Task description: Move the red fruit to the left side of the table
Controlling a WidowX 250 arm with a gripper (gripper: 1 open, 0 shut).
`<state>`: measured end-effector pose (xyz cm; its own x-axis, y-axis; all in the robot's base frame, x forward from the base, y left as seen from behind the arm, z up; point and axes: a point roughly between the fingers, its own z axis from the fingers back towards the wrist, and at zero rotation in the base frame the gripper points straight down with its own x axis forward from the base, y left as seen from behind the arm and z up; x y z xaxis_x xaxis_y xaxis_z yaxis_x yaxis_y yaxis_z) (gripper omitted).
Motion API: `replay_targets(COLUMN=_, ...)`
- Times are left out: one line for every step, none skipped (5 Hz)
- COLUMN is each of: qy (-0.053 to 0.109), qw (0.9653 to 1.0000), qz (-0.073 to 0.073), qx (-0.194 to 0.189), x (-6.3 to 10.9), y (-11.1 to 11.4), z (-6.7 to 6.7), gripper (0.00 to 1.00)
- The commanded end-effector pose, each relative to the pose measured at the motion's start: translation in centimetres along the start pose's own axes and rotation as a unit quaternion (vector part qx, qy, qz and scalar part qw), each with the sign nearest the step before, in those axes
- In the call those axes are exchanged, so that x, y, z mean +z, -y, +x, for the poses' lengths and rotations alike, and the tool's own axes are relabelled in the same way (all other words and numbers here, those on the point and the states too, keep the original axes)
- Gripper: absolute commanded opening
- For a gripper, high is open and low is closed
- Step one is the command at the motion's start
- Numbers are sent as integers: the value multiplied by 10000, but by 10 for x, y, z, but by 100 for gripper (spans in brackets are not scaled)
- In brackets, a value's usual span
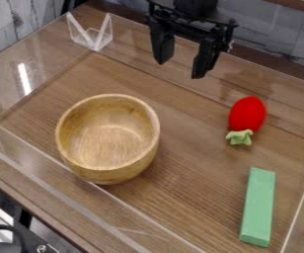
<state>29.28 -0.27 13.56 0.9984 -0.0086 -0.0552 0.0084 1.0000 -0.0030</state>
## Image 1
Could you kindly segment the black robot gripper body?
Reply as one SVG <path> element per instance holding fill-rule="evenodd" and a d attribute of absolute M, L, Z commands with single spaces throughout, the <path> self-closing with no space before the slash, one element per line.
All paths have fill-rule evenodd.
<path fill-rule="evenodd" d="M 238 22 L 218 11 L 218 0 L 147 0 L 147 24 L 156 20 L 166 24 L 174 36 L 200 41 L 208 37 L 222 43 L 223 52 L 231 50 L 234 29 Z"/>

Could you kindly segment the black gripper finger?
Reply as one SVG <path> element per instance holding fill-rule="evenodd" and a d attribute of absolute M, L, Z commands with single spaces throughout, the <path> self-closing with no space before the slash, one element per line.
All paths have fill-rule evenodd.
<path fill-rule="evenodd" d="M 168 26 L 156 20 L 149 21 L 151 52 L 157 64 L 164 64 L 174 54 L 174 35 Z"/>
<path fill-rule="evenodd" d="M 222 43 L 212 39 L 204 38 L 199 43 L 198 54 L 194 57 L 191 78 L 200 79 L 206 73 L 214 68 L 220 51 Z"/>

